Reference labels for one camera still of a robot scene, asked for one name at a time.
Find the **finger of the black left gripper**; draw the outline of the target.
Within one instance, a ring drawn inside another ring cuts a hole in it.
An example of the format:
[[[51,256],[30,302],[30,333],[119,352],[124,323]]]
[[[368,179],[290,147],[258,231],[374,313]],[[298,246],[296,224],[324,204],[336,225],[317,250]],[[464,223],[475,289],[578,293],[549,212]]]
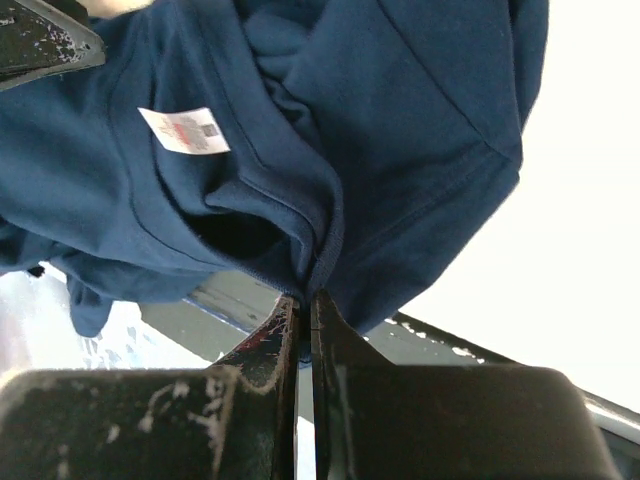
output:
[[[1,89],[100,66],[105,46],[77,1],[1,0]]]

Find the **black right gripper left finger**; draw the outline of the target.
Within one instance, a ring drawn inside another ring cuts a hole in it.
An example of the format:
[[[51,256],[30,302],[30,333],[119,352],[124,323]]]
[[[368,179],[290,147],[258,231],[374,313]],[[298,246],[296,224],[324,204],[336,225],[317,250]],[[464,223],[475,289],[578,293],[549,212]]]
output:
[[[5,479],[292,479],[299,307],[195,370],[47,370],[1,390]]]

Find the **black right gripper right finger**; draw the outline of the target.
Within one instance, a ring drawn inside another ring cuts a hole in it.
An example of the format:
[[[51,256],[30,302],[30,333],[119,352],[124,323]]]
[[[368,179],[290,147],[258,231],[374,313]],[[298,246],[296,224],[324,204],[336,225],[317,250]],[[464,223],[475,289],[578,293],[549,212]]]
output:
[[[325,291],[310,311],[320,479],[615,479],[583,395],[516,364],[397,365]]]

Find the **navy blue t shirt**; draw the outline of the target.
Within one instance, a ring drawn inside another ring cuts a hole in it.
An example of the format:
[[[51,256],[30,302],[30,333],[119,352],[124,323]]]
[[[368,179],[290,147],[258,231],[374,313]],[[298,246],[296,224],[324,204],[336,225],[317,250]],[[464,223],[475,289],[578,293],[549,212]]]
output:
[[[104,65],[1,95],[1,269],[116,301],[239,270],[365,332],[512,192],[545,1],[156,1],[92,26]]]

